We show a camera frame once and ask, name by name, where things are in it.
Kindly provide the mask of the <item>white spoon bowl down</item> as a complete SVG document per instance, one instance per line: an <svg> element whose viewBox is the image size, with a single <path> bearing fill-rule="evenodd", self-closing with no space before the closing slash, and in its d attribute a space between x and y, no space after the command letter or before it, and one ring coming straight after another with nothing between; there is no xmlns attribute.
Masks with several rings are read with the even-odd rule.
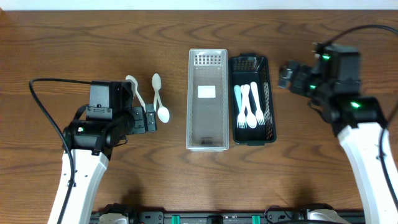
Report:
<svg viewBox="0 0 398 224"><path fill-rule="evenodd" d="M170 120L170 112L169 110L162 104L161 98L160 98L160 94L158 91L156 91L156 97L157 97L157 101L159 103L159 108L157 110L157 115L159 117L159 119L161 120L161 122L163 123L168 123Z"/></svg>

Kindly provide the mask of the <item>white spoon bowl up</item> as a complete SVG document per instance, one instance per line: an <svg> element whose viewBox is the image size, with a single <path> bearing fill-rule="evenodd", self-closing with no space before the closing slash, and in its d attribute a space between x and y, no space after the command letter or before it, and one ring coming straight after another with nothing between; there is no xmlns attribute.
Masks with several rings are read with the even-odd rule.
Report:
<svg viewBox="0 0 398 224"><path fill-rule="evenodd" d="M154 109L155 111L157 111L157 103L158 103L158 94L159 94L159 90L161 89L161 78L160 75L158 73L155 73L152 77L152 87L154 89Z"/></svg>

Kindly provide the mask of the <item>white spoon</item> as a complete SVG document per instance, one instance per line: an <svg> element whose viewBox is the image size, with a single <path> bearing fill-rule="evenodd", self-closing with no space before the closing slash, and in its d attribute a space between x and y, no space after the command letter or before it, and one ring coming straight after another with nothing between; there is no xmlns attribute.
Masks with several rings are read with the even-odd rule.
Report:
<svg viewBox="0 0 398 224"><path fill-rule="evenodd" d="M247 126L249 126L250 128L255 128L257 126L257 119L256 119L255 115L253 114L253 112L251 111L251 105L249 102L250 86L248 84L246 84L246 85L247 85L246 99L248 100L246 110L245 110L246 122L247 122Z"/></svg>
<svg viewBox="0 0 398 224"><path fill-rule="evenodd" d="M143 107L144 111L146 111L146 104L145 104L142 96L139 93L137 80L132 75L127 75L125 77L125 79L133 82L134 88L132 89L132 91L135 94L135 96L138 98L138 100L139 100L141 106Z"/></svg>

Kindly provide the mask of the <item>black plastic basket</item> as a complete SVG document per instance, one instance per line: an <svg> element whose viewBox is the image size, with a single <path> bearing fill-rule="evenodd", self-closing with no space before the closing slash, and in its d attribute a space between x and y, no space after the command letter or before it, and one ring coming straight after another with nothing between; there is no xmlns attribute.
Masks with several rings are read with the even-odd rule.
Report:
<svg viewBox="0 0 398 224"><path fill-rule="evenodd" d="M228 60L229 92L231 97L231 116L233 140L237 144L261 146L277 139L272 99L269 63L265 56L243 53ZM244 84L257 84L258 98L263 113L263 124L255 128L239 128L238 114L241 100L235 97L234 87Z"/></svg>

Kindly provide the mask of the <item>white fork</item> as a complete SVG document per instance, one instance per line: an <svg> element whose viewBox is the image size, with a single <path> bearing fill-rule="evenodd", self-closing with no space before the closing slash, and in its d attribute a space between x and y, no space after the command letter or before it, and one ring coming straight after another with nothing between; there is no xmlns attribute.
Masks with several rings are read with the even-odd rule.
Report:
<svg viewBox="0 0 398 224"><path fill-rule="evenodd" d="M242 85L241 86L241 94L242 94L241 111L239 112L238 117L237 117L239 129L247 128L245 110L246 110L248 100L246 99L246 90L247 90L247 85Z"/></svg>
<svg viewBox="0 0 398 224"><path fill-rule="evenodd" d="M257 123L259 125L264 126L265 125L265 121L264 121L264 113L261 110L261 105L260 105L260 99L259 99L259 90L257 87L257 83L256 82L251 82L250 83L250 87L251 87L251 92L256 104L256 112L255 112L255 116L257 119Z"/></svg>

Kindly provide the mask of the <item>pale green fork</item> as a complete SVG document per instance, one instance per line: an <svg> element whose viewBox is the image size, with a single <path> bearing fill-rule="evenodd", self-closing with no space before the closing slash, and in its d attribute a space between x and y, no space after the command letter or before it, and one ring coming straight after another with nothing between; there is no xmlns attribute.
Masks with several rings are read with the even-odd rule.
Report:
<svg viewBox="0 0 398 224"><path fill-rule="evenodd" d="M238 106L238 112L240 113L242 108L242 93L241 87L239 85L234 86L234 95Z"/></svg>

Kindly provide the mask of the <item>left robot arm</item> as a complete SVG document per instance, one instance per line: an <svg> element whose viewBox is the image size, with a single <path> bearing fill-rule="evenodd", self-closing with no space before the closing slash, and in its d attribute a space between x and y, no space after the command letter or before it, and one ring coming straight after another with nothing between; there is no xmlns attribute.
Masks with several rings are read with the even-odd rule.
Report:
<svg viewBox="0 0 398 224"><path fill-rule="evenodd" d="M129 135L156 131L154 106L142 102L134 107L138 97L137 81L130 75L90 83L90 102L78 108L63 130L67 144L49 223L88 223L113 149L127 143Z"/></svg>

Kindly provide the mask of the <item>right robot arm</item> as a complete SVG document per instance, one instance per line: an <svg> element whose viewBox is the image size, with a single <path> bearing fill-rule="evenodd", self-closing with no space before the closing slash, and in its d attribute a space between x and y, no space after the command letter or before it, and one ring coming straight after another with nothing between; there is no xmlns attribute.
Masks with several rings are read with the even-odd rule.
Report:
<svg viewBox="0 0 398 224"><path fill-rule="evenodd" d="M309 98L331 125L346 153L363 204L366 223L397 223L397 167L377 98L361 94L361 54L356 47L317 45L317 62L288 60L279 87Z"/></svg>

